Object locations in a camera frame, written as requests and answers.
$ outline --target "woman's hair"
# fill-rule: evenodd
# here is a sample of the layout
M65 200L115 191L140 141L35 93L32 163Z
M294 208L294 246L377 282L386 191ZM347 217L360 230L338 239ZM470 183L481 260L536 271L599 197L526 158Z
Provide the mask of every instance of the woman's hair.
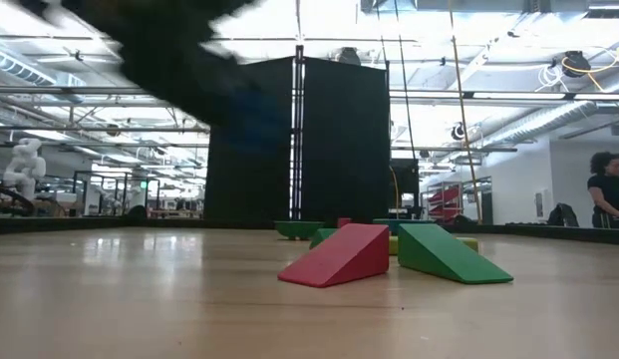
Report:
M613 160L619 160L619 154L603 152L593 155L592 159L590 159L590 172L592 174L604 175L606 167Z

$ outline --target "wooden platform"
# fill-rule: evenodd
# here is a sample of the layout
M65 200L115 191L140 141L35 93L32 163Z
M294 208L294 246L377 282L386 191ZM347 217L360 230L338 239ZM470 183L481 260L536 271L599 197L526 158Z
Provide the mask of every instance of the wooden platform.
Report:
M511 284L276 280L273 231L0 236L0 358L619 359L619 246L479 236Z

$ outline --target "black shirt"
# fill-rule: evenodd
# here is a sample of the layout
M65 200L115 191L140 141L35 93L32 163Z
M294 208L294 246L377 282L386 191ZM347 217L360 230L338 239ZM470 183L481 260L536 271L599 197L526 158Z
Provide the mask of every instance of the black shirt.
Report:
M604 199L615 209L619 210L619 177L595 175L588 180L588 188L597 187L604 193ZM604 210L595 205L595 213Z

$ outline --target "wooden floor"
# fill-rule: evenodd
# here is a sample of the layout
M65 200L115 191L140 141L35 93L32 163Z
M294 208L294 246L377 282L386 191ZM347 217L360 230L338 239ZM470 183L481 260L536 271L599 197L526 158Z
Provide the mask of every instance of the wooden floor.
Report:
M0 359L619 359L619 246L483 236L512 284L276 280L268 231L0 236Z

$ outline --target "ceiling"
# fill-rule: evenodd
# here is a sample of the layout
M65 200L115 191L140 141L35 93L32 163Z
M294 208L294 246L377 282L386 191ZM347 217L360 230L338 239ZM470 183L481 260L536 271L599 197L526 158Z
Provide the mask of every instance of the ceiling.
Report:
M390 62L391 90L456 90L455 52L451 41L457 35L458 61L465 91L578 92L595 90L588 77L562 78L555 86L542 86L542 76L553 59L560 61L566 51L581 51L589 60L600 81L619 72L619 19L587 18L585 12L569 14L525 14L502 12L461 12L455 14L452 31L445 11L401 12L366 15L352 0L263 0L243 9L233 17L219 19L216 44L238 56L245 63L292 56L302 44L305 55L334 59L341 48L355 47L364 66L385 67ZM55 10L55 26L46 24L0 0L0 47L23 56L29 64L44 72L64 72L76 76L91 87L131 87L118 74L118 44L106 34L96 32L72 14ZM78 61L77 53L83 61ZM0 71L0 85L25 86L27 83ZM45 102L42 98L17 97L20 101ZM90 101L155 102L144 96L99 96ZM409 107L404 100L392 101L392 121L396 128L394 146L410 146L412 126L416 147L457 146L451 130L462 120L458 104L436 100L417 101ZM533 103L504 104L499 101L466 104L465 121L473 139L499 130L543 105ZM42 107L42 111L67 122L69 108ZM195 119L169 108L76 108L75 119L83 117L82 126L194 128ZM590 119L580 127L593 126ZM198 133L121 133L110 137L88 134L86 141L153 141L157 145L208 144L208 135ZM99 154L112 150L90 148ZM189 152L189 158L204 164L206 150ZM156 162L144 157L139 149L126 150L128 156Z

